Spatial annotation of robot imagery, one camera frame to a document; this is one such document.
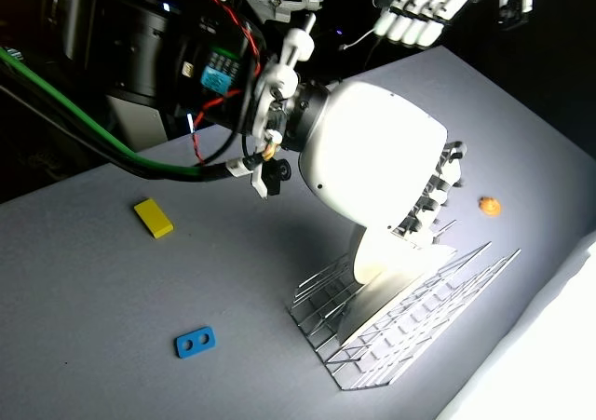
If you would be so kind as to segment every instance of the small orange object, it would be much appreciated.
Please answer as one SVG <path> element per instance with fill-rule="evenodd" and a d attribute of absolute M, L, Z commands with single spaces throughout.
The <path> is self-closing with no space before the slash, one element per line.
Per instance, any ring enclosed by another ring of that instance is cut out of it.
<path fill-rule="evenodd" d="M 481 210 L 490 217 L 496 217 L 501 213 L 501 203 L 496 198 L 483 196 L 479 204 Z"/>

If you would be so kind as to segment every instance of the yellow sponge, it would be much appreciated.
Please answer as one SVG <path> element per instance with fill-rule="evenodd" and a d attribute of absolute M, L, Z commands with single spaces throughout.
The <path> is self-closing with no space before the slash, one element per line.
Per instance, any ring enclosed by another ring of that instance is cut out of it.
<path fill-rule="evenodd" d="M 174 225 L 153 199 L 149 198 L 137 204 L 134 209 L 153 237 L 160 238 L 174 230 Z"/>

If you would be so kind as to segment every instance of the dark background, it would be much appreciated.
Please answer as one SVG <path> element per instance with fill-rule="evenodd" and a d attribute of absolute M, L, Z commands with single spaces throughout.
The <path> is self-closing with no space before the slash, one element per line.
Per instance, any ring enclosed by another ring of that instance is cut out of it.
<path fill-rule="evenodd" d="M 251 17 L 242 0 L 229 1 Z M 388 1 L 377 0 L 379 4 Z M 497 10 L 498 0 L 482 0 L 468 7 L 439 44 L 596 157 L 592 0 L 534 0 L 530 22 L 511 32 L 499 30 Z M 371 0 L 325 0 L 313 32 L 315 53 L 310 62 L 300 65 L 301 75 L 333 81 L 418 52 L 387 41 L 377 45 L 373 36 L 347 51 L 338 51 L 340 45 L 371 29 L 379 13 Z M 301 25 L 303 20 L 304 15 L 296 13 L 291 25 Z M 289 27 L 272 22 L 262 27 L 268 47 L 278 52 Z M 4 179 L 0 201 L 101 163 L 94 156 L 81 156 L 80 148 L 5 96 L 0 96 L 0 116 L 0 173 Z"/>

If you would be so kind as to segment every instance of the wire dish rack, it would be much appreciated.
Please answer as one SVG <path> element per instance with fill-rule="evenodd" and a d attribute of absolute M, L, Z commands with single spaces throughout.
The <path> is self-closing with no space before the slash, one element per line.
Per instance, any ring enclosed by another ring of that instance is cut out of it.
<path fill-rule="evenodd" d="M 391 385 L 520 253 L 467 276 L 464 271 L 490 246 L 445 265 L 347 345 L 337 339 L 338 326 L 347 304 L 365 288 L 354 279 L 348 255 L 298 286 L 291 317 L 342 390 Z"/>

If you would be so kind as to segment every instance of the gray table surface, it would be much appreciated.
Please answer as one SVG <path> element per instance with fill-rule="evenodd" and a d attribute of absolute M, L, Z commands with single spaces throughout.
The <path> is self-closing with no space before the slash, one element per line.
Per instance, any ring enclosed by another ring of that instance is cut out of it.
<path fill-rule="evenodd" d="M 479 265 L 522 248 L 395 385 L 340 392 L 286 312 L 352 228 L 297 167 L 263 202 L 246 178 L 147 182 L 106 166 L 0 206 L 0 417 L 434 418 L 594 225 L 596 163 L 445 49 L 359 78 L 467 143 L 467 186 L 440 216 L 459 223 L 444 242 L 492 240 Z M 201 143 L 224 134 L 206 130 Z M 148 155 L 187 163 L 192 149 L 181 139 Z M 499 218 L 480 213 L 483 195 L 501 200 Z M 146 197 L 173 233 L 148 235 L 132 210 Z M 174 338 L 204 325 L 216 348 L 178 359 Z"/>

